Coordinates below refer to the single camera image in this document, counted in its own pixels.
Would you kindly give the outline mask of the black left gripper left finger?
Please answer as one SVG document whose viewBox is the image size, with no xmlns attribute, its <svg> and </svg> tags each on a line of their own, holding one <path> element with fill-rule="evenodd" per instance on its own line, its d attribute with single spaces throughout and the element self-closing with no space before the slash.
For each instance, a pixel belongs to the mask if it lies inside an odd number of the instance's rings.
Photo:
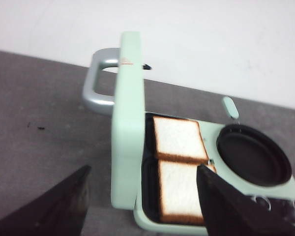
<svg viewBox="0 0 295 236">
<path fill-rule="evenodd" d="M 91 166 L 0 220 L 0 236 L 79 236 L 89 207 Z"/>
</svg>

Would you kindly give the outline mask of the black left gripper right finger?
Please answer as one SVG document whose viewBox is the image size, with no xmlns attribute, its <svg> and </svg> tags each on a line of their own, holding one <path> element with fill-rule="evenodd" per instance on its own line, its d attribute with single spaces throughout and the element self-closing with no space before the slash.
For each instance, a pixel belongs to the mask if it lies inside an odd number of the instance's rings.
<svg viewBox="0 0 295 236">
<path fill-rule="evenodd" d="M 252 201 L 205 165 L 197 189 L 210 236 L 295 236 L 295 226 Z"/>
</svg>

